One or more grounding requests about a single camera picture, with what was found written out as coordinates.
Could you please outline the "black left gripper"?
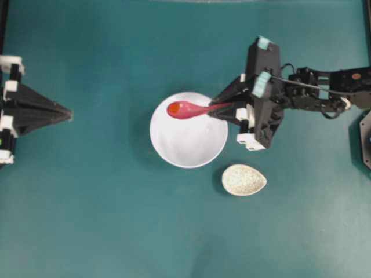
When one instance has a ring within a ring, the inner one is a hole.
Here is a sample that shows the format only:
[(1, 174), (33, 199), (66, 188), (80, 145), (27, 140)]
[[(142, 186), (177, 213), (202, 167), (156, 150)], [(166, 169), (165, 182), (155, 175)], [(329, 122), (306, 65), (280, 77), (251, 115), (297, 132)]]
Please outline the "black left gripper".
[[(1, 94), (1, 165), (13, 164), (15, 142), (37, 129), (73, 119), (73, 112), (21, 84), (25, 66), (20, 56), (1, 55), (1, 73), (9, 74)], [(5, 112), (5, 104), (41, 111)]]

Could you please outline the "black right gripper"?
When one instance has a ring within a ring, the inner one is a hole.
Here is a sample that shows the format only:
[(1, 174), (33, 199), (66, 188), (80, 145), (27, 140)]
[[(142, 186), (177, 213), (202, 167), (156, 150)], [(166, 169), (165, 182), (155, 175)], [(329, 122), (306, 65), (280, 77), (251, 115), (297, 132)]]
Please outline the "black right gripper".
[(209, 103), (208, 115), (240, 125), (237, 142), (248, 151), (268, 149), (284, 111), (275, 97), (283, 86), (274, 81), (281, 75), (279, 47), (258, 36), (249, 47), (246, 70)]

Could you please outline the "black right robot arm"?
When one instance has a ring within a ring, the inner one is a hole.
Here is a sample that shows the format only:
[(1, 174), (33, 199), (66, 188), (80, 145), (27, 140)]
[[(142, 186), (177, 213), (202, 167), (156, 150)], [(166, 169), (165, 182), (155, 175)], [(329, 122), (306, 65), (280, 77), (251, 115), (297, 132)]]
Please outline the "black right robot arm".
[(245, 72), (235, 78), (210, 105), (208, 115), (240, 128), (237, 141), (249, 151), (268, 149), (284, 111), (318, 112), (335, 119), (353, 105), (370, 109), (370, 68), (334, 72), (308, 67), (293, 69), (284, 78), (280, 48), (258, 36), (249, 46)]

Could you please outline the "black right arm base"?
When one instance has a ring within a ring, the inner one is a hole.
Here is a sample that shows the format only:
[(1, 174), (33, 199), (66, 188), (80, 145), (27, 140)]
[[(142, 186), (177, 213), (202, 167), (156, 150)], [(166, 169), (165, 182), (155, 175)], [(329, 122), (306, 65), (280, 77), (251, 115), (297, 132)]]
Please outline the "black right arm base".
[(350, 151), (353, 165), (370, 172), (370, 110), (362, 112), (350, 125)]

